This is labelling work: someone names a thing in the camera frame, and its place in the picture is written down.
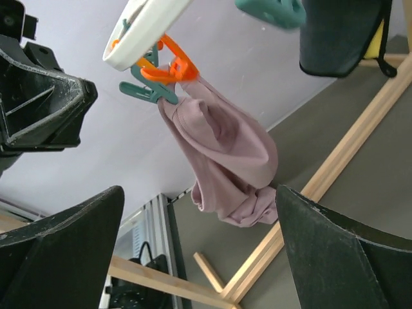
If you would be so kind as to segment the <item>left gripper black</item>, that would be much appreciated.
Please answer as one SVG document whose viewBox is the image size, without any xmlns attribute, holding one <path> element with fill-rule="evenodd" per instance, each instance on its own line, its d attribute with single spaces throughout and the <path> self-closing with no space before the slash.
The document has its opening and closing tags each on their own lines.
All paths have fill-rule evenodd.
<svg viewBox="0 0 412 309">
<path fill-rule="evenodd" d="M 1 154 L 62 151 L 80 144 L 96 85 L 68 75 L 34 40 L 38 18 L 20 1 L 1 1 Z"/>
</svg>

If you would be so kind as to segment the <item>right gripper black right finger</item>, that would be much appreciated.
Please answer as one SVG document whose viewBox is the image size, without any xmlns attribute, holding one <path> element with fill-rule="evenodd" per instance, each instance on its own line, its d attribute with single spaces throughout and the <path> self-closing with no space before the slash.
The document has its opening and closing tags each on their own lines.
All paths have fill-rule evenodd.
<svg viewBox="0 0 412 309">
<path fill-rule="evenodd" d="M 411 240 L 285 185 L 276 205 L 301 308 L 411 308 Z"/>
</svg>

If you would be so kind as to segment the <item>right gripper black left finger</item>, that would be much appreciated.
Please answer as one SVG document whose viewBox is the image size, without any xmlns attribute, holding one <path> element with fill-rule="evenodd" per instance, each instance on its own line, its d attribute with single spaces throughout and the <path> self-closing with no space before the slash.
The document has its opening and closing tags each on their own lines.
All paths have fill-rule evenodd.
<svg viewBox="0 0 412 309">
<path fill-rule="evenodd" d="M 112 186 L 1 234 L 1 308 L 98 308 L 124 209 Z"/>
</svg>

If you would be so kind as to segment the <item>wooden hanger stand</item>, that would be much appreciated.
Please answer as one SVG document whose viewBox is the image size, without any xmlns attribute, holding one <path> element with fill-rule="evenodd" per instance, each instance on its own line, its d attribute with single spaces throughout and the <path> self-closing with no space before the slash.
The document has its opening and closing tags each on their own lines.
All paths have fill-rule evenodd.
<svg viewBox="0 0 412 309">
<path fill-rule="evenodd" d="M 393 55 L 388 80 L 301 192 L 277 191 L 280 220 L 220 292 L 113 257 L 108 274 L 217 308 L 237 308 L 277 253 L 286 249 L 303 308 L 410 308 L 411 241 L 319 205 L 366 139 L 411 84 L 411 56 Z"/>
</svg>

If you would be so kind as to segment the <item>white round clip hanger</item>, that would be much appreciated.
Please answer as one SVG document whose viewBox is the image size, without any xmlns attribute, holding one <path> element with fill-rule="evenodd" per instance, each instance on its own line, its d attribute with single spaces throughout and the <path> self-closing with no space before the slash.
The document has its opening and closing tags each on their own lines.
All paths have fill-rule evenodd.
<svg viewBox="0 0 412 309">
<path fill-rule="evenodd" d="M 118 71 L 130 68 L 159 41 L 191 0 L 129 0 L 102 55 Z"/>
</svg>

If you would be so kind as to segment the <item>pink sock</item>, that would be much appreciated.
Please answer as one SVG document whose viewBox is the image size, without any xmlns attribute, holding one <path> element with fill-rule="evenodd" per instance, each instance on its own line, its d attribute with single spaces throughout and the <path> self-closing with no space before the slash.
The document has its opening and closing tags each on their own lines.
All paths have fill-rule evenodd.
<svg viewBox="0 0 412 309">
<path fill-rule="evenodd" d="M 157 106 L 194 172 L 193 204 L 238 227 L 275 223 L 270 183 L 278 153 L 271 136 L 203 77 L 179 85 L 186 96 L 177 104 L 160 98 Z"/>
</svg>

